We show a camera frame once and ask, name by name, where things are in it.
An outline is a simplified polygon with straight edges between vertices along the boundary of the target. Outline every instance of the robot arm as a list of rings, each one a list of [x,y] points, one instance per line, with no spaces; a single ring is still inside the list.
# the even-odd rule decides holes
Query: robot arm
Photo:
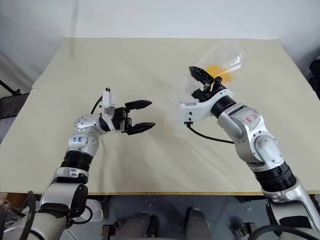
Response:
[[[85,210],[88,196],[89,168],[99,148],[101,135],[117,130],[128,135],[142,133],[155,123],[144,122],[132,126],[129,112],[150,105],[147,100],[138,100],[115,107],[115,100],[106,89],[102,95],[102,113],[85,114],[74,123],[74,133],[68,141],[63,162],[56,169],[49,186],[44,191],[40,210],[34,220],[28,240],[58,240],[62,232]],[[19,239],[28,216],[21,218],[4,232],[4,240]]]
[[[267,130],[262,115],[245,104],[236,103],[232,93],[221,84],[220,77],[214,79],[198,67],[190,67],[189,70],[204,88],[193,92],[197,102],[180,103],[181,120],[190,125],[215,116],[217,123],[233,140],[239,157],[260,183],[269,200],[267,211],[272,223],[320,232],[319,213],[285,162],[278,142]]]

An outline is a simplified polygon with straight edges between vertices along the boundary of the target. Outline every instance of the floor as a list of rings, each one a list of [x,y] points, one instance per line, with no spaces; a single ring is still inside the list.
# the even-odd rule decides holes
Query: floor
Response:
[[[126,219],[143,211],[158,216],[158,236],[184,239],[186,211],[190,207],[199,208],[209,222],[213,240],[246,240],[232,232],[233,226],[242,222],[254,222],[257,227],[269,224],[265,210],[266,200],[246,203],[234,196],[213,195],[119,195],[111,196],[103,206],[104,219],[73,225],[64,231],[60,240],[100,240],[102,225],[112,224],[118,219]],[[277,240],[274,233],[266,233],[261,240]]]

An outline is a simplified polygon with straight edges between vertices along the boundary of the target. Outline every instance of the white wall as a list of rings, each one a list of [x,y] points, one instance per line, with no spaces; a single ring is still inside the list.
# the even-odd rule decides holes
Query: white wall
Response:
[[[35,81],[65,36],[280,38],[306,75],[319,15],[319,0],[0,0],[0,50]]]

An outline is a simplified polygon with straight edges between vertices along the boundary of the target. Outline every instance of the beige table surface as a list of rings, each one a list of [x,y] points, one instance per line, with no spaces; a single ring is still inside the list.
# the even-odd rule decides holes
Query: beige table surface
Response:
[[[0,145],[0,190],[42,192],[59,167],[77,117],[105,87],[116,105],[146,99],[132,120],[156,122],[128,136],[109,133],[90,166],[91,194],[260,194],[231,144],[190,131],[168,134],[164,120],[175,81],[219,39],[66,38]],[[226,86],[237,102],[259,110],[305,188],[320,192],[320,102],[279,40],[234,39],[245,59]],[[194,128],[228,139],[215,118]]]

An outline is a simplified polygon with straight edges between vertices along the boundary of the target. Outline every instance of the orange liquid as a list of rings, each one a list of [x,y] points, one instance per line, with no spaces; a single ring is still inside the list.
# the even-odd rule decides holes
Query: orange liquid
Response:
[[[210,65],[206,69],[206,72],[210,74],[212,77],[221,77],[222,78],[222,84],[229,83],[232,81],[232,77],[230,73],[226,72],[225,69],[218,65]]]

